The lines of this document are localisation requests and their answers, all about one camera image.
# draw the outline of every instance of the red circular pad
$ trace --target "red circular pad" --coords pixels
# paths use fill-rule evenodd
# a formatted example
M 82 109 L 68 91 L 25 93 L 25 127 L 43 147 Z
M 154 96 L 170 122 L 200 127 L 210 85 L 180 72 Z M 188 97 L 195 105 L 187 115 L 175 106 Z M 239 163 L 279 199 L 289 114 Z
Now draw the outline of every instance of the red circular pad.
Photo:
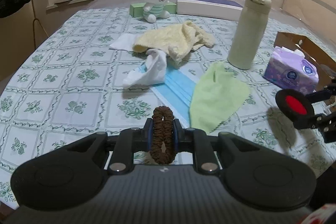
M 287 105 L 295 112 L 301 114 L 301 115 L 306 115 L 307 110 L 306 108 L 301 104 L 301 102 L 296 99 L 293 96 L 287 95 L 286 96 L 286 103 Z

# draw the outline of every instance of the crumpled white tissue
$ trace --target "crumpled white tissue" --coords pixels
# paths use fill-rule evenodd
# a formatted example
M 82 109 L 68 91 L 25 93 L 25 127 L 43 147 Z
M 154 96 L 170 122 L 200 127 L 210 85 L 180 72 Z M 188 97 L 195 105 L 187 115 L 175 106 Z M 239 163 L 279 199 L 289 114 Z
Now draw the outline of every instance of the crumpled white tissue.
M 116 41 L 114 41 L 110 48 L 113 50 L 133 52 L 133 44 L 139 35 L 131 33 L 123 33 Z
M 143 65 L 130 71 L 123 80 L 123 87 L 133 85 L 155 85 L 164 83 L 167 69 L 167 55 L 157 48 L 147 50 L 147 59 Z
M 302 56 L 302 57 L 305 56 L 305 54 L 304 54 L 302 51 L 298 50 L 298 49 L 296 49 L 295 51 L 292 51 L 292 50 L 290 50 L 290 49 L 288 49 L 288 48 L 286 48 L 286 47 L 282 47 L 282 49 L 283 49 L 284 51 L 286 51 L 286 52 L 295 53 L 295 54 L 300 55 L 300 56 Z

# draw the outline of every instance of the floor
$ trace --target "floor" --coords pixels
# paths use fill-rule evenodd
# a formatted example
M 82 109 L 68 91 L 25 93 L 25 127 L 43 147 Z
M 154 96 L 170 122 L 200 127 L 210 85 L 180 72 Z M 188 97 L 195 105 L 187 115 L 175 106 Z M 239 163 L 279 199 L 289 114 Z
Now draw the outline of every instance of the floor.
M 4 89 L 6 88 L 8 82 L 11 80 L 12 76 L 14 74 L 9 75 L 8 77 L 6 77 L 4 80 L 0 81 L 0 95 L 2 94 L 2 92 L 4 91 Z

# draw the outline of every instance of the yellow towel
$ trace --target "yellow towel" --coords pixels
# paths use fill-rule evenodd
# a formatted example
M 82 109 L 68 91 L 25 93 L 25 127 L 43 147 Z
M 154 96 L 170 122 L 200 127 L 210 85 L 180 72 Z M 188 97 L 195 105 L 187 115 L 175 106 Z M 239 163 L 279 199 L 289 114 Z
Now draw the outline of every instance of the yellow towel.
M 176 63 L 191 51 L 203 45 L 212 47 L 214 38 L 190 21 L 172 24 L 158 30 L 145 32 L 133 45 L 135 52 L 145 52 L 148 48 L 158 48 L 168 54 Z

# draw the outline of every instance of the metal screw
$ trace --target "metal screw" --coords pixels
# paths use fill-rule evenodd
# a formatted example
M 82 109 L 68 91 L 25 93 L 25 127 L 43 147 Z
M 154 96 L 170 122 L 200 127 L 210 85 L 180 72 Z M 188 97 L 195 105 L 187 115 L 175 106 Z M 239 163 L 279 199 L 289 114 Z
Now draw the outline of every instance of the metal screw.
M 110 164 L 109 168 L 112 170 L 112 171 L 116 171 L 116 172 L 120 172 L 120 171 L 123 171 L 126 169 L 126 165 L 124 165 L 123 163 L 121 162 L 115 162 L 113 164 Z
M 218 165 L 212 162 L 206 162 L 201 165 L 201 168 L 205 171 L 211 172 L 211 171 L 215 171 L 218 168 Z

